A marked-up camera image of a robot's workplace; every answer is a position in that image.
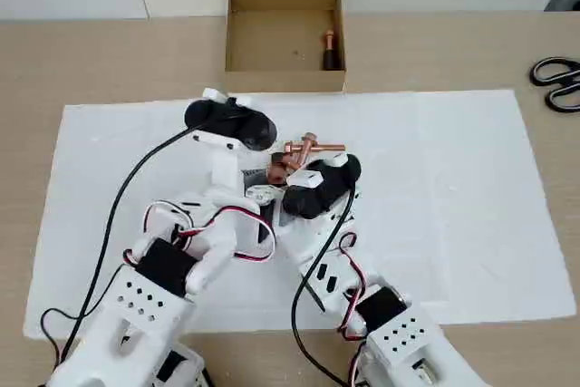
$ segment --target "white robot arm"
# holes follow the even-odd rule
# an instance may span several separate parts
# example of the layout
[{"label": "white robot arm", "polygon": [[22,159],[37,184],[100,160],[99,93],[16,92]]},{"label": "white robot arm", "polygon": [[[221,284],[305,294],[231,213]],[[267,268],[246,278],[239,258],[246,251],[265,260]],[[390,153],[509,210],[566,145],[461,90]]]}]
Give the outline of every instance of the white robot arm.
[{"label": "white robot arm", "polygon": [[[341,385],[486,387],[440,327],[405,301],[355,243],[361,169],[354,155],[304,161],[282,188],[249,187],[237,165],[239,140],[208,131],[195,137],[213,155],[209,188],[152,205],[147,231],[126,253],[130,266],[116,275],[82,341],[47,386],[210,386],[203,359],[178,342],[198,310],[197,296],[232,258],[266,261],[277,241],[344,339],[361,343]],[[260,216],[266,210],[267,219]],[[230,211],[253,225],[240,225]],[[271,234],[260,244],[259,225]],[[237,252],[241,235],[256,241],[251,252]]]}]

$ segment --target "scissors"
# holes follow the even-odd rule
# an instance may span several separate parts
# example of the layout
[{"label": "scissors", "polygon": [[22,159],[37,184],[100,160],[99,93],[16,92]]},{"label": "scissors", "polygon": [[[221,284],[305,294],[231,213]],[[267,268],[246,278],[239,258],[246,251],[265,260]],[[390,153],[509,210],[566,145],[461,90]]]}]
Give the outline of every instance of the scissors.
[{"label": "scissors", "polygon": [[[543,77],[540,75],[540,70],[546,65],[563,66],[566,71]],[[562,85],[546,94],[546,106],[552,111],[564,113],[580,111],[580,103],[566,105],[556,100],[572,92],[580,91],[580,62],[561,56],[543,59],[538,61],[529,71],[529,80],[535,86],[549,86],[557,83]]]}]

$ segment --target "brown box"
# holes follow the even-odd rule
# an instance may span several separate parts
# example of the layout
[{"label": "brown box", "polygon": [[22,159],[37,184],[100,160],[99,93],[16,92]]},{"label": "brown box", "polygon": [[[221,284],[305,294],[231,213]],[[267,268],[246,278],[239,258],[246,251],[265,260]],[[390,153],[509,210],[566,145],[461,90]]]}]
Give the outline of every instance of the brown box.
[{"label": "brown box", "polygon": [[[340,70],[323,70],[328,30]],[[345,75],[341,0],[228,1],[228,92],[339,92]]]}]

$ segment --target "white paper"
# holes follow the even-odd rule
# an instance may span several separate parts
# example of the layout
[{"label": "white paper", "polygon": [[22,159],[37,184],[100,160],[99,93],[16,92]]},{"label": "white paper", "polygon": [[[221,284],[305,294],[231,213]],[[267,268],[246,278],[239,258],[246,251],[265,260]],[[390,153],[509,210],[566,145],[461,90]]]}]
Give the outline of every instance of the white paper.
[{"label": "white paper", "polygon": [[[188,101],[67,106],[36,248],[24,333],[42,311],[77,313],[111,201],[133,164],[182,129]],[[261,94],[255,106],[279,142],[314,131],[362,163],[360,239],[389,279],[443,324],[543,319],[575,313],[575,299],[512,91]],[[242,168],[265,154],[246,153]],[[154,199],[202,189],[208,155],[182,140],[155,157],[121,202],[96,296],[140,231]],[[232,262],[199,300],[190,331],[288,329],[298,284],[282,254]],[[326,328],[309,295],[302,328]],[[55,314],[51,333],[70,321]]]}]

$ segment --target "wooden table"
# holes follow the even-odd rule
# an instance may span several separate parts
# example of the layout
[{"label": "wooden table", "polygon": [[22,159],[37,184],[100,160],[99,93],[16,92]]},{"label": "wooden table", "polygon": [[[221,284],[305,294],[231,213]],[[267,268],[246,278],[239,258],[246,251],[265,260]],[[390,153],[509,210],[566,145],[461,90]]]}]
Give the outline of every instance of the wooden table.
[{"label": "wooden table", "polygon": [[[542,103],[527,81],[544,56],[580,57],[579,14],[348,16],[348,92],[513,88],[536,153],[573,286],[580,289],[580,115]],[[53,147],[66,103],[142,102],[218,87],[223,18],[0,24],[0,291],[2,385],[45,381],[48,343],[24,339],[22,323]],[[446,328],[496,387],[580,383],[580,319]],[[345,373],[352,348],[337,334],[306,334],[313,352]],[[292,335],[188,337],[217,386],[321,386]]]}]

